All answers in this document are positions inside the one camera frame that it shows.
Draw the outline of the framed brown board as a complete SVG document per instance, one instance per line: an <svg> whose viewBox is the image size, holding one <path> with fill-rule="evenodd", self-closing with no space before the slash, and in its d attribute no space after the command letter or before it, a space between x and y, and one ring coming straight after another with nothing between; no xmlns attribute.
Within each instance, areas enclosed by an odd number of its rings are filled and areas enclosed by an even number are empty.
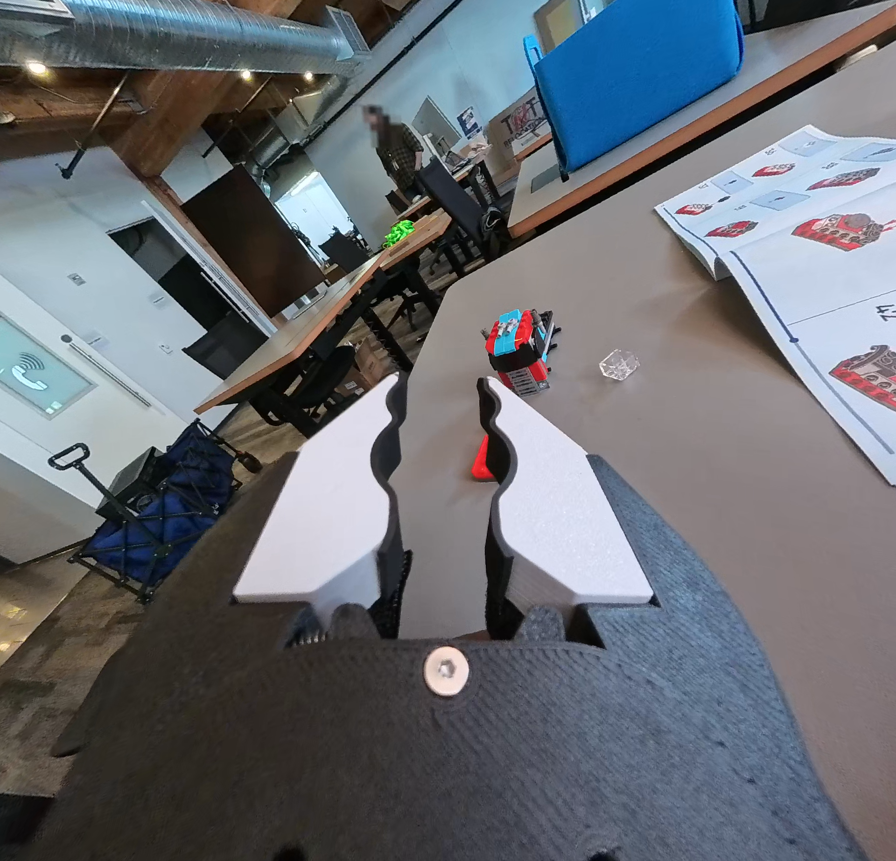
<svg viewBox="0 0 896 861"><path fill-rule="evenodd" d="M554 49L587 23L585 0L549 0L534 13L539 37Z"/></svg>

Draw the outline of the blue fabric storage bin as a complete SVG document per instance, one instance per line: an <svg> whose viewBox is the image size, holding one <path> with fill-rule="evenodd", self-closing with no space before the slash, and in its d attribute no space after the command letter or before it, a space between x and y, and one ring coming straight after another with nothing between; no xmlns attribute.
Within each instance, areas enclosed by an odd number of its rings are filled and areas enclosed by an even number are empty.
<svg viewBox="0 0 896 861"><path fill-rule="evenodd" d="M745 37L735 0L616 0L547 53L523 41L559 178L728 83Z"/></svg>

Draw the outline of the silver ventilation duct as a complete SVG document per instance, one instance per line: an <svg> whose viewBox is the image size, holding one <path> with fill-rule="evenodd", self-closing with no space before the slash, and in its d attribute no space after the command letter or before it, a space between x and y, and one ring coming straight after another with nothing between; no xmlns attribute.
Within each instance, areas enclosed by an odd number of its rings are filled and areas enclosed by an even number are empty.
<svg viewBox="0 0 896 861"><path fill-rule="evenodd" d="M1 0L4 67L353 73L371 56L353 17L321 27L206 0Z"/></svg>

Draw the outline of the blue folding wagon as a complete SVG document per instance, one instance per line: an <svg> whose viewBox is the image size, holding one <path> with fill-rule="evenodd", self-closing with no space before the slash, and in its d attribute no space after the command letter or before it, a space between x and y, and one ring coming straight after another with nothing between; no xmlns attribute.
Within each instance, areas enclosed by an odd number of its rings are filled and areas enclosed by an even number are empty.
<svg viewBox="0 0 896 861"><path fill-rule="evenodd" d="M257 474L263 464L196 419L165 451L150 447L104 486L87 468L88 446L79 442L54 454L49 465L75 470L102 500L97 530L68 557L126 590L142 605L227 510L242 483L241 464Z"/></svg>

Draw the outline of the large dark display screen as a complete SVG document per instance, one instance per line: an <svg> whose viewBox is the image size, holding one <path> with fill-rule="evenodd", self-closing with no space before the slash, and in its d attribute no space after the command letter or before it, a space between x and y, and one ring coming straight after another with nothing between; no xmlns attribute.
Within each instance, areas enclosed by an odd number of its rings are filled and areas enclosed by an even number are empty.
<svg viewBox="0 0 896 861"><path fill-rule="evenodd" d="M182 204L185 216L270 317L325 283L323 271L242 165Z"/></svg>

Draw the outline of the long wooden-edged desk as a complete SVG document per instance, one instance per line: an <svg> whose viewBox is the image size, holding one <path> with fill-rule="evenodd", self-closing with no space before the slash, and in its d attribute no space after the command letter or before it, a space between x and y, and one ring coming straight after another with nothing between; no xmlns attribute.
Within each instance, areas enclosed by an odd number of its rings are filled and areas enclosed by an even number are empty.
<svg viewBox="0 0 896 861"><path fill-rule="evenodd" d="M406 274L412 291L420 296L431 317L434 317L441 299L420 274L420 253L442 238L451 223L452 218L443 210L425 216L417 222L408 237L369 258L354 272L338 280L297 318L289 320L285 326L275 331L273 336L199 403L195 413L204 414L216 406L234 403L238 394L276 373L287 363L301 358L310 349L319 356L328 353L329 346L340 341L337 333L331 329L336 319L355 299L360 298L364 290L374 290L382 280L388 279L391 271Z"/></svg>

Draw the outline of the white desk with wooden edge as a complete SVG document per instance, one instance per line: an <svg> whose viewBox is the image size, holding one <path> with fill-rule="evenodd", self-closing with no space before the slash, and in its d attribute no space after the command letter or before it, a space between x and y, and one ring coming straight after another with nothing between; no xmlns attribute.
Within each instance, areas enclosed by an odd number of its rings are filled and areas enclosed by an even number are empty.
<svg viewBox="0 0 896 861"><path fill-rule="evenodd" d="M529 240L705 146L828 76L848 55L894 38L895 2L852 8L745 38L745 62L729 83L531 194L532 179L556 163L549 141L521 164L509 232Z"/></svg>

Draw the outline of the black office chair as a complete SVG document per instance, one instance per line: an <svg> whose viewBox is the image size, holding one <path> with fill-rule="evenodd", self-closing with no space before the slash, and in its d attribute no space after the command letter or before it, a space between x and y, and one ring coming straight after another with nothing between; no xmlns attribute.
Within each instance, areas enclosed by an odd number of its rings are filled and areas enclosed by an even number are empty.
<svg viewBox="0 0 896 861"><path fill-rule="evenodd" d="M437 159L423 167L417 177L430 199L451 218L441 249L458 278L465 275L465 270L454 255L455 244L467 257L471 257L471 247L475 247L486 263L510 250L511 236L500 208L479 206Z"/></svg>

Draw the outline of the grey desk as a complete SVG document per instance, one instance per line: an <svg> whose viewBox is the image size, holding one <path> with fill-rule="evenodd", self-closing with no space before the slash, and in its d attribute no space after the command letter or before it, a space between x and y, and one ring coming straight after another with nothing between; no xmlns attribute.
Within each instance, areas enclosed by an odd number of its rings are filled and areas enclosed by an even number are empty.
<svg viewBox="0 0 896 861"><path fill-rule="evenodd" d="M812 123L894 136L894 44L449 290L409 379L396 477L415 560L402 636L484 623L476 329L563 328L536 410L596 460L658 606L604 646L478 643L462 713L421 700L440 770L413 859L894 859L894 488L791 373L732 280L654 206ZM599 362L640 366L622 382Z"/></svg>

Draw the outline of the grey monitor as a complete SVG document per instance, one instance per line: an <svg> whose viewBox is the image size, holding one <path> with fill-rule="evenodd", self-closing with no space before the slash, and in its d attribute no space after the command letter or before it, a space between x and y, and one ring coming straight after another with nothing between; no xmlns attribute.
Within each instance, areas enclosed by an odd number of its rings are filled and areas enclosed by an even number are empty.
<svg viewBox="0 0 896 861"><path fill-rule="evenodd" d="M461 140L461 135L434 102L431 96L427 96L420 105L417 114L411 122L412 128L422 138L429 138L433 147L442 156L454 149Z"/></svg>

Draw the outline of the red and teal brick model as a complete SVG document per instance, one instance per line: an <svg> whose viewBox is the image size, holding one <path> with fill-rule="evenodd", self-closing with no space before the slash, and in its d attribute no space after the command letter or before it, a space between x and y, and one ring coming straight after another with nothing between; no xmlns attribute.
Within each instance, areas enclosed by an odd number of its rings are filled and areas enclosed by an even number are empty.
<svg viewBox="0 0 896 861"><path fill-rule="evenodd" d="M486 336L492 370L503 385L520 397L535 396L549 388L549 353L556 348L560 327L550 309L513 309L502 314Z"/></svg>

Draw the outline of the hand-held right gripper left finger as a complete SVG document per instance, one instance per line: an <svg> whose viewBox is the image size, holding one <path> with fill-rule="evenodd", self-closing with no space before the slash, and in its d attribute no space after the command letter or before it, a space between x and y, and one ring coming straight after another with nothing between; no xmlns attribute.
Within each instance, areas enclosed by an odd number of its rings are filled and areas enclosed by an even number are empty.
<svg viewBox="0 0 896 861"><path fill-rule="evenodd" d="M324 628L356 604L381 633L397 633L411 556L389 479L407 388L405 373L388 375L301 447L233 589L237 603L306 603Z"/></svg>

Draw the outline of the phone icon glass panel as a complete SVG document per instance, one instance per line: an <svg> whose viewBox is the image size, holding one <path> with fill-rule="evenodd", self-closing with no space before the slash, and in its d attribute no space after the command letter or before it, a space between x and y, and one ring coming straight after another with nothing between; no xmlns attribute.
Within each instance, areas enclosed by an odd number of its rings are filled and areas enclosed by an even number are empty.
<svg viewBox="0 0 896 861"><path fill-rule="evenodd" d="M85 375L1 315L3 395L24 403L45 419L55 419L95 388Z"/></svg>

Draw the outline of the brick instruction booklet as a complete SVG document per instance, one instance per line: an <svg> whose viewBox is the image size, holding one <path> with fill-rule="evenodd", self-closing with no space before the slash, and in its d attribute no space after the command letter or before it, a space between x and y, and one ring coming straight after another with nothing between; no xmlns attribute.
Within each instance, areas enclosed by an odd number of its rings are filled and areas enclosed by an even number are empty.
<svg viewBox="0 0 896 861"><path fill-rule="evenodd" d="M655 206L895 483L895 140L811 125Z"/></svg>

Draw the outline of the printed cardboard box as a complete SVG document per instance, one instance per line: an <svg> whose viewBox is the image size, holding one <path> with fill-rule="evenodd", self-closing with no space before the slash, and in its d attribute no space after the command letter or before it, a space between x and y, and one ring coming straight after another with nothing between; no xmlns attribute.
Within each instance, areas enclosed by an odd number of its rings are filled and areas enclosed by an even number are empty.
<svg viewBox="0 0 896 861"><path fill-rule="evenodd" d="M517 153L550 134L550 123L535 87L491 118L486 128L491 152L505 167L517 161Z"/></svg>

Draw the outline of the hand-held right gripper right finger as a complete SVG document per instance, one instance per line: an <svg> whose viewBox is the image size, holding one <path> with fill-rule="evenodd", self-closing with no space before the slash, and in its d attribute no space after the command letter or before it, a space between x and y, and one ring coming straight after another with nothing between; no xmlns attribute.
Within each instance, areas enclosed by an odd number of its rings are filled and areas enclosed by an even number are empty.
<svg viewBox="0 0 896 861"><path fill-rule="evenodd" d="M535 608L566 631L591 607L640 608L655 592L586 452L495 377L476 384L497 481L487 524L485 620L509 640Z"/></svg>

